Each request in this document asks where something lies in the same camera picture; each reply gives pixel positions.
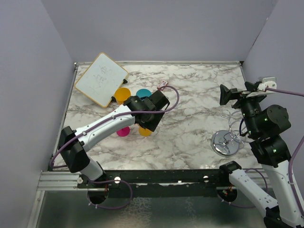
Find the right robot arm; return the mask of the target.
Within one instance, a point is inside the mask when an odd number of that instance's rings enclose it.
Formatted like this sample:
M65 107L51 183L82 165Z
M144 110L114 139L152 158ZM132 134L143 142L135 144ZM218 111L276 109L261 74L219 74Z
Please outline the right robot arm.
M293 162L303 141L295 152L290 153L280 134L291 127L287 109L271 105L265 110L260 102L273 92L290 94L278 90L275 78L245 83L246 89L239 91L220 85L220 105L230 100L236 102L232 108L239 109L246 125L246 135L251 139L250 147L257 162L262 165L275 196L272 197L253 180L234 161L220 167L219 182L234 185L259 210L267 228L302 228L304 226L304 199L300 193L293 173Z

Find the pink wine glass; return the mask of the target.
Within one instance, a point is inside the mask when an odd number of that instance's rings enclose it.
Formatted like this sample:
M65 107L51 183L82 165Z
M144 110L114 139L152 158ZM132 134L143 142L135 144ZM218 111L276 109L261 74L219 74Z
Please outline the pink wine glass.
M119 137L126 137L130 133L130 127L122 128L118 130L116 133Z

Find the orange wine glass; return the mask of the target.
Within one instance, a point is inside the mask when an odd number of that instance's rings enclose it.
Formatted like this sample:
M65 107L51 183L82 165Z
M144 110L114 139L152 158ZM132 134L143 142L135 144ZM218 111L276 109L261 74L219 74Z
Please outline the orange wine glass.
M126 87L118 88L114 94L116 102L122 105L131 96L131 91Z
M139 127L138 132L143 137L148 137L152 134L152 131L150 131L149 129L142 128L142 127Z

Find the blue wine glass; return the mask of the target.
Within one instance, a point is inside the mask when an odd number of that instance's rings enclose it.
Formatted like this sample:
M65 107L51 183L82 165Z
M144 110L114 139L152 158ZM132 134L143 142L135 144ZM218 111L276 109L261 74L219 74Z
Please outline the blue wine glass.
M144 99L145 97L149 97L151 94L152 94L151 91L145 88L139 89L136 92L136 95L141 99Z

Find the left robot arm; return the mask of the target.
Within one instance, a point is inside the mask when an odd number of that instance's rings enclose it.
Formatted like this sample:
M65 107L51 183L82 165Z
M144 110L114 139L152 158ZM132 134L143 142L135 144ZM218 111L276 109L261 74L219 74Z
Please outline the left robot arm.
M57 148L68 170L71 173L82 173L88 177L92 186L101 187L105 181L105 172L87 152L113 133L134 124L154 132L164 115L163 108L169 104L161 91L144 99L130 96L110 114L89 125L75 130L70 126L64 127Z

